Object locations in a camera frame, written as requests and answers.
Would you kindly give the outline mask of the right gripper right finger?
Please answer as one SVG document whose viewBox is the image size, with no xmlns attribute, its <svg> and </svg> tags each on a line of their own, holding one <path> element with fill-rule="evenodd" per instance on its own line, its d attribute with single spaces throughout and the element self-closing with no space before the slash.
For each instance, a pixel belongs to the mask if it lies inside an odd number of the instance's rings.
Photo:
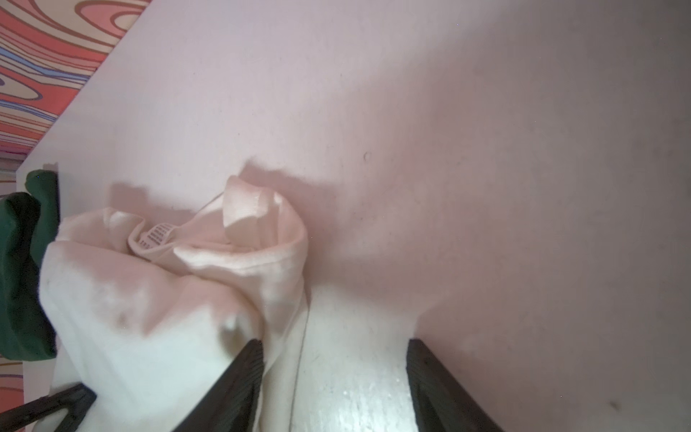
<svg viewBox="0 0 691 432">
<path fill-rule="evenodd" d="M 419 338 L 408 342 L 406 371 L 420 431 L 503 431 Z"/>
</svg>

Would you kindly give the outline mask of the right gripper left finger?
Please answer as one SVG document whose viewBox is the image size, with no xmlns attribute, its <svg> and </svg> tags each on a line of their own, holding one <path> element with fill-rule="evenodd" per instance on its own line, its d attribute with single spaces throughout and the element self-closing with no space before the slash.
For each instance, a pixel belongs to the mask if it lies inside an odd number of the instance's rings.
<svg viewBox="0 0 691 432">
<path fill-rule="evenodd" d="M 265 371 L 264 346 L 252 339 L 174 432 L 250 432 Z"/>
</svg>

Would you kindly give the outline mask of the white printed t-shirt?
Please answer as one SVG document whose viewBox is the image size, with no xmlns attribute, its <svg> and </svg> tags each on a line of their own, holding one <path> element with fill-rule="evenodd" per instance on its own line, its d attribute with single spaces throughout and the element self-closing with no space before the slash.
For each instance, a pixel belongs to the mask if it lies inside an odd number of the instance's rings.
<svg viewBox="0 0 691 432">
<path fill-rule="evenodd" d="M 289 201 L 236 176 L 180 226 L 112 208 L 66 219 L 39 283 L 60 343 L 53 388 L 95 392 L 84 431 L 170 431 L 257 339 L 266 369 L 253 428 L 288 430 L 307 255 Z"/>
</svg>

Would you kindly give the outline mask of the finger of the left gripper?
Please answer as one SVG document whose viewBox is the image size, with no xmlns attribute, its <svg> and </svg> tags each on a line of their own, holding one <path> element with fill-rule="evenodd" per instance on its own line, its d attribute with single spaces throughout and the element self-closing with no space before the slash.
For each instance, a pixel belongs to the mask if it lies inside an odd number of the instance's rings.
<svg viewBox="0 0 691 432">
<path fill-rule="evenodd" d="M 40 419 L 66 410 L 65 417 L 55 431 L 74 432 L 81 425 L 96 399 L 96 393 L 80 383 L 62 392 L 2 412 L 1 431 L 19 431 Z"/>
</svg>

